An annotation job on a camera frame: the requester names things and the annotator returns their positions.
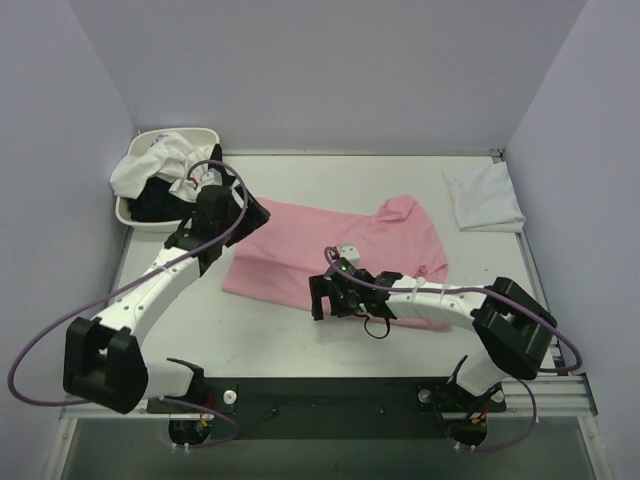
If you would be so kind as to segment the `pink t shirt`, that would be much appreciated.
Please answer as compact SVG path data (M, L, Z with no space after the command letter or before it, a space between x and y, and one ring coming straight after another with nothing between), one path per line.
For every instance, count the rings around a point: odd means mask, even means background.
M299 310L311 309L308 279L324 273L333 247L376 276L383 271L443 283L448 260L436 228L409 195L372 215L341 213L262 198L266 225L234 247L226 293Z

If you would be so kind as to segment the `white plastic basket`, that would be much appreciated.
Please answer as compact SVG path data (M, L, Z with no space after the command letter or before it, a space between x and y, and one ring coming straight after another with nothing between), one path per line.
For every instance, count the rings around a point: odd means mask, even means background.
M222 183L218 171L197 164L220 151L218 134L208 128L138 135L110 177L117 219L140 231L173 232L195 206L197 194Z

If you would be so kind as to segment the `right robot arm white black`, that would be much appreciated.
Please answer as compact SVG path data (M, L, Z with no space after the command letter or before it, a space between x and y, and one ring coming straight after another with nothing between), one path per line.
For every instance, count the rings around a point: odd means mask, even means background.
M374 277L344 257L309 278L311 313L324 318L323 300L334 317L368 321L420 319L474 332L481 348L465 354L450 377L453 391L479 397L507 377L533 380L557 326L555 319L517 283L498 277L483 287L455 287L398 272Z

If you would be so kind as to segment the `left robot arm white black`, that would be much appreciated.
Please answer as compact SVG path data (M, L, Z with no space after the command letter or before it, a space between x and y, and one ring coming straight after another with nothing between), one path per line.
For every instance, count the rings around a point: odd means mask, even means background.
M192 213L167 238L139 282L91 319L66 330L66 393L126 414L144 399L170 398L183 411L208 401L202 367L177 358L145 360L141 346L183 290L201 278L224 249L270 219L269 211L240 186L210 186Z

